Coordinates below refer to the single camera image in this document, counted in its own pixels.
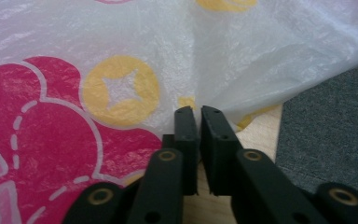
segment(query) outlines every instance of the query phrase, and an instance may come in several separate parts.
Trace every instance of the wooden surface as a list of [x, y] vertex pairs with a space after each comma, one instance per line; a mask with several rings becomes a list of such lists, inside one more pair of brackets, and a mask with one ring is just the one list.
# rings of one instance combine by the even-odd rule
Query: wooden surface
[[[275, 161], [282, 106], [260, 115], [242, 132], [237, 133], [242, 146], [265, 152]], [[227, 196], [215, 197], [209, 194], [206, 175], [199, 166], [199, 196], [185, 196], [185, 224], [230, 224], [237, 223], [232, 215]]]

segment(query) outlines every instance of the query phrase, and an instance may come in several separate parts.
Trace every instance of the yellow coin pattern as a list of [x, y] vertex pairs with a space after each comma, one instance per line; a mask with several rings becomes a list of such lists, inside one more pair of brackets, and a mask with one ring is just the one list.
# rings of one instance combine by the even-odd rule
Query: yellow coin pattern
[[251, 114], [247, 114], [247, 115], [243, 116], [241, 121], [237, 123], [237, 132], [240, 132], [243, 129], [245, 129], [258, 116], [260, 116], [260, 115], [262, 115], [264, 113], [267, 113], [267, 112], [275, 109], [276, 107], [278, 107], [278, 106], [277, 105], [271, 105], [271, 106], [264, 107], [264, 108], [261, 108], [259, 110], [256, 110], [255, 112], [253, 112]]
[[194, 110], [196, 109], [196, 98], [194, 96], [188, 96], [188, 97], [181, 96], [178, 98], [178, 105], [179, 108], [189, 105]]
[[[125, 99], [108, 106], [110, 97], [103, 80], [124, 78], [136, 73], [133, 81], [138, 99]], [[84, 106], [96, 118], [108, 125], [131, 126], [147, 119], [159, 102], [158, 79], [147, 63], [131, 56], [118, 55], [97, 64], [83, 82]]]
[[257, 4], [257, 0], [196, 0], [197, 3], [212, 11], [243, 12]]

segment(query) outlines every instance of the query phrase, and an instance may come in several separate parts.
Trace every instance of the printed plastic sheet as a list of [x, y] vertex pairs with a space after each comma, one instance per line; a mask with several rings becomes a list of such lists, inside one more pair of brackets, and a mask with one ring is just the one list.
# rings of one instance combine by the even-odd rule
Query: printed plastic sheet
[[240, 128], [358, 65], [358, 1], [0, 1], [0, 223], [142, 175], [173, 111]]

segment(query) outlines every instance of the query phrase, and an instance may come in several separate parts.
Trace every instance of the yellow circle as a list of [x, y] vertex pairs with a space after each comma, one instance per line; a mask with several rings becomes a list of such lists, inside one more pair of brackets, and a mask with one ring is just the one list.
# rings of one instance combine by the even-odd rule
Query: yellow circle
[[242, 12], [257, 4], [257, 0], [197, 0], [197, 3], [212, 11]]
[[[133, 88], [140, 99], [126, 99], [108, 108], [109, 91], [104, 78], [123, 78], [136, 71]], [[99, 121], [131, 126], [147, 119], [156, 110], [159, 86], [153, 70], [131, 56], [114, 56], [97, 64], [83, 83], [83, 100], [88, 111]]]

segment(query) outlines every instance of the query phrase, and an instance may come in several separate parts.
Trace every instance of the black plastic bracket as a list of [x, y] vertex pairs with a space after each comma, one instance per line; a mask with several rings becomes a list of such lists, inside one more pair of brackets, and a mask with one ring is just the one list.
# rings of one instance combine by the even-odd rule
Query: black plastic bracket
[[312, 201], [330, 223], [358, 223], [356, 189], [338, 183], [322, 184]]
[[197, 168], [200, 161], [200, 138], [193, 110], [190, 106], [175, 111], [174, 148], [183, 153], [183, 191], [197, 193]]
[[210, 191], [214, 195], [231, 195], [236, 184], [231, 164], [241, 143], [220, 110], [203, 106], [201, 114], [200, 152]]
[[141, 179], [124, 189], [97, 183], [83, 190], [66, 214], [63, 224], [125, 223]]
[[136, 194], [128, 224], [182, 223], [183, 156], [167, 148], [155, 152]]
[[234, 170], [240, 187], [232, 200], [237, 200], [236, 197], [247, 199], [232, 203], [239, 219], [246, 219], [239, 211], [248, 203], [245, 206], [254, 208], [252, 216], [257, 223], [328, 223], [263, 152], [254, 149], [238, 151]]

